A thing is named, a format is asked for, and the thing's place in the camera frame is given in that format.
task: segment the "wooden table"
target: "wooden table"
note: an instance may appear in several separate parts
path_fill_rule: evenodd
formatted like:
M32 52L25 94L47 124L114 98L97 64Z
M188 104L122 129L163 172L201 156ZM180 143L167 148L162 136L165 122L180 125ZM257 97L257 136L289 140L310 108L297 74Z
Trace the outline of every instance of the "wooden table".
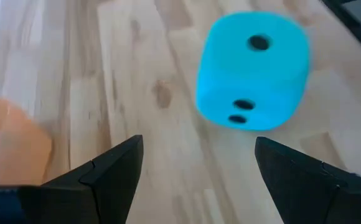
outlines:
M210 124L194 106L211 24L252 10L295 18L313 51L298 111L260 133ZM2 0L0 96L53 138L47 180L143 134L128 223L282 223L257 136L361 175L361 45L318 0Z

